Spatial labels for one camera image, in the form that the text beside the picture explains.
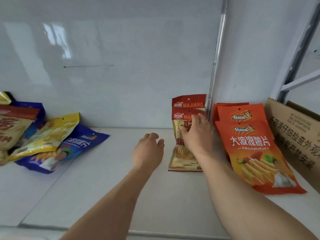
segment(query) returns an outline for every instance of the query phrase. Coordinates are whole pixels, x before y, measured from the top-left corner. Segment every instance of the forearm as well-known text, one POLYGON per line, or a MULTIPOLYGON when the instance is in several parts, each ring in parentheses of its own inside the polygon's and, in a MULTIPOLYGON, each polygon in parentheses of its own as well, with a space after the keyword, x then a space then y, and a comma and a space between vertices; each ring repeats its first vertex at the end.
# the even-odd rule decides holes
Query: forearm
POLYGON ((145 170, 132 169, 61 240, 126 239, 138 196, 150 175, 145 170))
POLYGON ((197 159, 218 217, 232 239, 317 239, 297 219, 242 182, 214 155, 197 159))

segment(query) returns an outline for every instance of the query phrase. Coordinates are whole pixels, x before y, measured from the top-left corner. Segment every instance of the person's right arm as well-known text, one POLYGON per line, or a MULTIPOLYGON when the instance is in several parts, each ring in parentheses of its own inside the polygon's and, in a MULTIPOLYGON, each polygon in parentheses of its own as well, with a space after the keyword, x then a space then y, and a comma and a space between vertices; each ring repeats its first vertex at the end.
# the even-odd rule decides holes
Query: person's right arm
POLYGON ((210 123, 192 116, 189 132, 181 127, 186 147, 198 160, 222 226, 234 240, 314 239, 301 222, 274 202, 239 180, 214 153, 210 123))

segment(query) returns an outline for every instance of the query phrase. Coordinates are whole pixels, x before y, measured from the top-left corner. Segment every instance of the snack bag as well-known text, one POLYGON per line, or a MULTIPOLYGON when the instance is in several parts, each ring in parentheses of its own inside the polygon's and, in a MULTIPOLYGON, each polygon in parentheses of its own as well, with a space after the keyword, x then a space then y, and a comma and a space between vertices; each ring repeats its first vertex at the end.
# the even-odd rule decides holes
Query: snack bag
POLYGON ((0 104, 6 104, 6 105, 8 105, 8 104, 10 104, 11 103, 11 99, 10 99, 10 97, 7 95, 7 93, 6 92, 1 92, 0 91, 0 104))
POLYGON ((176 138, 176 146, 174 147, 171 161, 169 164, 169 171, 190 171, 202 172, 202 169, 196 160, 195 156, 186 148, 183 143, 180 126, 184 126, 189 131, 192 125, 191 115, 198 115, 199 113, 206 116, 205 111, 191 108, 172 108, 172 125, 174 136, 176 138))
POLYGON ((18 148, 21 147, 31 136, 33 136, 39 129, 41 129, 45 125, 46 111, 42 103, 12 101, 11 105, 23 108, 40 109, 36 120, 32 122, 32 124, 27 128, 27 130, 23 133, 23 135, 15 145, 15 147, 18 148))
POLYGON ((79 113, 50 119, 26 143, 15 149, 9 160, 31 156, 40 152, 54 152, 60 143, 73 131, 79 123, 79 113))
POLYGON ((232 107, 218 106, 218 113, 221 121, 267 121, 263 104, 248 104, 232 107))
POLYGON ((7 163, 7 151, 17 143, 38 113, 36 108, 0 105, 0 165, 7 163))
POLYGON ((214 104, 213 110, 212 110, 212 123, 213 123, 214 129, 218 132, 218 128, 215 124, 216 121, 220 120, 218 107, 220 106, 231 107, 231 106, 248 105, 248 104, 249 103, 216 103, 214 104))
POLYGON ((42 152, 15 161, 16 164, 40 173, 53 173, 60 164, 104 142, 109 135, 98 133, 78 124, 53 152, 42 152))
POLYGON ((268 195, 304 194, 263 121, 216 121, 233 170, 253 189, 268 195))
POLYGON ((183 95, 172 99, 172 108, 206 110, 206 94, 183 95))

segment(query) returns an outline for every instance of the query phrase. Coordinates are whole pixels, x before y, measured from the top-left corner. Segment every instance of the cardboard box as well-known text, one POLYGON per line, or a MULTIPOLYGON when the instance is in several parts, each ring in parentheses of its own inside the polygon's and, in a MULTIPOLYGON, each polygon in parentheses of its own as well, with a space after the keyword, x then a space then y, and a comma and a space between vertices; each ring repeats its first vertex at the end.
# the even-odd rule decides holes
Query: cardboard box
POLYGON ((320 193, 320 116, 298 104, 288 105, 268 98, 266 118, 288 163, 320 193))

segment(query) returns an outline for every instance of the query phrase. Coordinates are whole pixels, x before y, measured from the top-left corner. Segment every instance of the person's left hand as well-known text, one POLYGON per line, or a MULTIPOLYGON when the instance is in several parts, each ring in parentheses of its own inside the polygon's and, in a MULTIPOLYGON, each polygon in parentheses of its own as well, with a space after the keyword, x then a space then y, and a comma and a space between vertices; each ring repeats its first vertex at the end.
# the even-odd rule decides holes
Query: person's left hand
POLYGON ((161 163, 163 157, 163 150, 165 147, 164 139, 160 139, 157 133, 145 134, 139 140, 135 149, 132 152, 132 161, 134 167, 146 170, 152 173, 161 163))

